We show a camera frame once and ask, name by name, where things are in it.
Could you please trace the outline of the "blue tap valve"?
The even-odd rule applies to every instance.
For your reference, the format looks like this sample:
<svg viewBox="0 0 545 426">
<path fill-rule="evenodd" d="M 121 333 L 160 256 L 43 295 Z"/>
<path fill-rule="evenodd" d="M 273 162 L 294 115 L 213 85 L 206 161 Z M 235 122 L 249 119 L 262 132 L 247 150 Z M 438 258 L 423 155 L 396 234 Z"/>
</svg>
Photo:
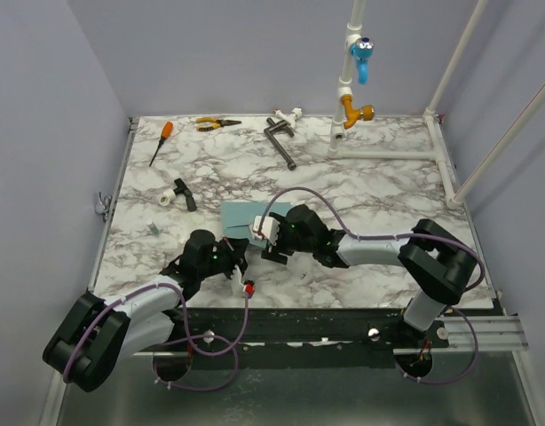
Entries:
<svg viewBox="0 0 545 426">
<path fill-rule="evenodd" d="M 374 47 L 374 42 L 370 38 L 361 37 L 354 41 L 349 48 L 357 69 L 359 84 L 366 84 L 368 81 L 368 62 L 373 55 Z"/>
</svg>

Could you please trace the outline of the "yellow handled pliers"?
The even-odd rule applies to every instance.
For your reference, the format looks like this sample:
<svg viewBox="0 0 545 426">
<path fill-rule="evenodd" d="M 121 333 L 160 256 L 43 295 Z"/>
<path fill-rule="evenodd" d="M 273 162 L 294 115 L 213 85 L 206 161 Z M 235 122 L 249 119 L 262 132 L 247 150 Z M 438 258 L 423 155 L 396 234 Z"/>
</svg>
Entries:
<svg viewBox="0 0 545 426">
<path fill-rule="evenodd" d="M 239 125 L 242 124 L 242 121 L 217 117 L 200 117 L 196 119 L 195 123 L 197 125 L 196 129 L 199 132 L 209 132 L 228 126 Z"/>
</svg>

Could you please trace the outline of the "white PVC coupling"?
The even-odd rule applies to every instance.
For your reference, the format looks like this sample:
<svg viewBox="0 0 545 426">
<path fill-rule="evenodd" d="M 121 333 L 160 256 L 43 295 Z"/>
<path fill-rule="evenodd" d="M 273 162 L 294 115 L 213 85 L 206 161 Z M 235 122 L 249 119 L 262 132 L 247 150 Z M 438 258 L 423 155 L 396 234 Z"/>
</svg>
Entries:
<svg viewBox="0 0 545 426">
<path fill-rule="evenodd" d="M 158 195 L 157 202 L 160 206 L 166 207 L 176 200 L 176 198 L 175 191 L 169 188 Z"/>
</svg>

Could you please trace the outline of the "white pipe fitting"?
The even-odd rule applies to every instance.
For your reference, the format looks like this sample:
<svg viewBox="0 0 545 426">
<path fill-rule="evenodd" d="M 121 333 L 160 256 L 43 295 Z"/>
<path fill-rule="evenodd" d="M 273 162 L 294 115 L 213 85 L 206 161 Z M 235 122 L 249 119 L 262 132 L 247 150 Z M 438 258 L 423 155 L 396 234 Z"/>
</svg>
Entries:
<svg viewBox="0 0 545 426">
<path fill-rule="evenodd" d="M 303 110 L 300 107 L 294 107 L 290 113 L 285 114 L 280 109 L 274 109 L 273 114 L 280 120 L 286 122 L 289 127 L 295 128 L 296 123 L 302 118 Z"/>
</svg>

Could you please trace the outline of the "white PVC pipe frame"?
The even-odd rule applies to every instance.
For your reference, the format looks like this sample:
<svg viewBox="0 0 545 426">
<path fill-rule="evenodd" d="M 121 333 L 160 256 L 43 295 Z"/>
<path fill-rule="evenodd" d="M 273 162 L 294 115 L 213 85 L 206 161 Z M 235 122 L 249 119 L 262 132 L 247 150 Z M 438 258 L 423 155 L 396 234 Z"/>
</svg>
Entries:
<svg viewBox="0 0 545 426">
<path fill-rule="evenodd" d="M 338 77 L 338 85 L 336 90 L 337 106 L 331 119 L 329 130 L 329 142 L 327 148 L 327 158 L 340 159 L 360 159 L 360 160 L 383 160 L 383 161 L 416 161 L 416 162 L 432 162 L 438 168 L 438 174 L 441 179 L 442 187 L 445 193 L 445 203 L 449 209 L 459 209 L 470 191 L 477 185 L 478 181 L 491 169 L 494 163 L 509 147 L 509 145 L 517 138 L 517 136 L 525 129 L 525 126 L 533 119 L 541 107 L 545 104 L 545 82 L 534 93 L 531 99 L 525 104 L 522 111 L 513 120 L 511 125 L 502 133 L 494 147 L 484 157 L 478 166 L 470 173 L 470 176 L 461 184 L 460 187 L 454 186 L 455 179 L 451 172 L 454 167 L 446 158 L 447 149 L 443 139 L 443 132 L 440 129 L 438 117 L 438 104 L 443 98 L 447 86 L 454 75 L 456 68 L 462 59 L 462 55 L 467 50 L 471 38 L 473 37 L 478 23 L 484 14 L 487 1 L 477 1 L 473 7 L 472 13 L 469 16 L 465 27 L 458 39 L 458 42 L 453 50 L 453 53 L 447 62 L 446 68 L 438 81 L 436 89 L 433 91 L 430 101 L 426 107 L 418 108 L 414 112 L 406 113 L 407 117 L 420 117 L 423 120 L 423 125 L 430 136 L 430 149 L 426 151 L 413 150 L 354 150 L 344 148 L 344 138 L 346 132 L 343 127 L 345 116 L 344 107 L 340 102 L 343 95 L 352 95 L 354 102 L 354 94 L 352 83 L 358 81 L 358 73 L 350 54 L 350 46 L 358 38 L 366 37 L 363 30 L 364 14 L 366 9 L 365 1 L 355 1 L 351 8 L 351 17 L 346 24 L 346 32 L 344 39 L 344 63 L 342 71 Z"/>
</svg>

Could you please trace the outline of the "orange handled screwdriver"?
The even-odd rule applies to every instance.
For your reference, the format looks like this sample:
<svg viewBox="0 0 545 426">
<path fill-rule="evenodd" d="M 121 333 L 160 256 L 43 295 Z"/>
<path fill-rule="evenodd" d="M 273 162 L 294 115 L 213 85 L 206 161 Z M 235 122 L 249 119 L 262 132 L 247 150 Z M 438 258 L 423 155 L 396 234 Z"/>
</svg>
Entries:
<svg viewBox="0 0 545 426">
<path fill-rule="evenodd" d="M 160 137 L 159 137 L 159 141 L 158 141 L 158 145 L 154 151 L 154 154 L 149 162 L 149 166 L 152 166 L 153 163 L 154 163 L 154 160 L 157 156 L 157 154 L 159 153 L 159 151 L 161 150 L 162 146 L 164 145 L 164 143 L 166 142 L 166 140 L 170 137 L 170 134 L 171 132 L 173 131 L 173 127 L 174 127 L 174 124 L 172 122 L 166 122 L 162 128 L 162 131 L 161 131 L 161 134 L 160 134 Z"/>
</svg>

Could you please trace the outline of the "aluminium rail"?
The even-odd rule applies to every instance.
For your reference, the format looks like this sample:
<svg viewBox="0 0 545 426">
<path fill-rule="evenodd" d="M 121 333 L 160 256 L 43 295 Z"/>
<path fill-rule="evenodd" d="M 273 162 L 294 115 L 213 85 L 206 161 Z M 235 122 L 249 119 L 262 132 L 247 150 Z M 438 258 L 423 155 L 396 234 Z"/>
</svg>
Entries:
<svg viewBox="0 0 545 426">
<path fill-rule="evenodd" d="M 210 311 L 196 310 L 190 323 L 192 338 L 210 343 L 221 335 L 228 345 L 237 341 L 257 347 L 361 343 L 374 351 L 396 354 L 413 353 L 425 342 L 440 351 L 524 351 L 528 348 L 525 332 L 516 316 L 470 316 L 465 319 L 456 313 L 434 320 L 429 330 L 420 332 L 391 314 L 368 318 L 344 313 L 338 319 L 334 314 L 323 318 L 312 313 L 290 318 L 289 312 L 261 311 L 261 320 L 251 320 L 243 331 L 236 331 L 233 314 L 233 311 L 224 311 L 213 318 Z"/>
</svg>

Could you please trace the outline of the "teal paper envelope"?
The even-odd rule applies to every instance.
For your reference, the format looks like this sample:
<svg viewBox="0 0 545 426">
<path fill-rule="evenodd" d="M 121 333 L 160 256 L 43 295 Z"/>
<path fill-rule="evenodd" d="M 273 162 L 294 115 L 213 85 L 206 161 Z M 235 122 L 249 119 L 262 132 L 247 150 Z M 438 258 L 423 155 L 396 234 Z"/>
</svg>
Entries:
<svg viewBox="0 0 545 426">
<path fill-rule="evenodd" d="M 266 202 L 223 201 L 221 203 L 222 234 L 227 239 L 247 239 L 250 244 L 264 248 L 268 240 L 253 231 L 258 228 Z"/>
</svg>

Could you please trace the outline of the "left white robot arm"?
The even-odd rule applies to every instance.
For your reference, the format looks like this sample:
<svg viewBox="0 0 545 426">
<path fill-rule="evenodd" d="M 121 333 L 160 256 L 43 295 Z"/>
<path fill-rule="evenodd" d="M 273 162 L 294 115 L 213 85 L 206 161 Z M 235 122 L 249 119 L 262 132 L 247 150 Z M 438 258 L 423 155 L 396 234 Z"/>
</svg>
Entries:
<svg viewBox="0 0 545 426">
<path fill-rule="evenodd" d="M 185 340 L 184 327 L 170 315 L 184 306 L 207 279 L 231 279 L 247 269 L 248 239 L 216 239 L 195 230 L 182 253 L 152 280 L 127 293 L 101 298 L 80 296 L 43 350 L 43 362 L 62 374 L 65 383 L 96 390 L 118 361 L 149 346 L 167 351 Z"/>
</svg>

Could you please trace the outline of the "black T-shaped tool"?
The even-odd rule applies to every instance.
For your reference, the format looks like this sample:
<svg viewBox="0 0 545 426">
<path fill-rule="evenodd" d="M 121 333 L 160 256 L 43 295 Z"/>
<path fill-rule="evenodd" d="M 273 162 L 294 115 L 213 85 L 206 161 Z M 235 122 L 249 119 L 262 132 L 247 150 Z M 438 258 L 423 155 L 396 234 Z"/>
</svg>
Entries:
<svg viewBox="0 0 545 426">
<path fill-rule="evenodd" d="M 197 205 L 194 196 L 184 180 L 182 178 L 177 178 L 174 180 L 174 184 L 173 193 L 175 195 L 183 195 L 186 199 L 187 210 L 189 212 L 195 212 L 197 210 Z"/>
</svg>

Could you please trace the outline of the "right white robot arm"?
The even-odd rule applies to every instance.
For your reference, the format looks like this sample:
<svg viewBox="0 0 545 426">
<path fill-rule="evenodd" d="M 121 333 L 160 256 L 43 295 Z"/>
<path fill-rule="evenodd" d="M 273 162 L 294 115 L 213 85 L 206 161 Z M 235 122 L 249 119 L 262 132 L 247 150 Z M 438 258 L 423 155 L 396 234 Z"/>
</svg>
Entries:
<svg viewBox="0 0 545 426">
<path fill-rule="evenodd" d="M 426 341 L 438 315 L 460 302 L 475 269 L 480 280 L 485 276 L 477 254 L 430 219 L 398 236 L 353 236 L 329 229 L 315 212 L 298 205 L 284 216 L 272 212 L 255 217 L 251 232 L 265 242 L 262 258 L 280 264 L 298 252 L 328 268 L 404 267 L 420 288 L 396 328 L 399 341 L 409 348 Z"/>
</svg>

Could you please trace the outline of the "wall hook clip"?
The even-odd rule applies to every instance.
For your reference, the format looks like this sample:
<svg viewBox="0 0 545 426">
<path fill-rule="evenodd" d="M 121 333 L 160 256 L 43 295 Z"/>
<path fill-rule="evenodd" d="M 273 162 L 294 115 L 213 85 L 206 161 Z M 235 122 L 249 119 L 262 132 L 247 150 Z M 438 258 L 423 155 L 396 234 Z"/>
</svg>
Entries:
<svg viewBox="0 0 545 426">
<path fill-rule="evenodd" d="M 103 195 L 102 192 L 97 192 L 97 199 L 94 206 L 94 211 L 101 216 L 104 221 L 107 221 L 112 203 L 111 195 Z"/>
</svg>

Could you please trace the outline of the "orange tap valve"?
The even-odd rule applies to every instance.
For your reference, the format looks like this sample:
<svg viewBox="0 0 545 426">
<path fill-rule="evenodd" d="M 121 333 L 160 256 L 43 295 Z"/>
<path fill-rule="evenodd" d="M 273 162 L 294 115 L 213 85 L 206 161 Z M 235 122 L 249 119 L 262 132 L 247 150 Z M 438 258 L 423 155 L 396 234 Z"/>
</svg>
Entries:
<svg viewBox="0 0 545 426">
<path fill-rule="evenodd" d="M 340 102 L 344 107 L 345 121 L 343 127 L 345 130 L 353 127 L 358 121 L 372 121 L 375 118 L 375 108 L 372 105 L 365 105 L 361 108 L 354 108 L 352 105 L 353 96 L 343 95 Z"/>
</svg>

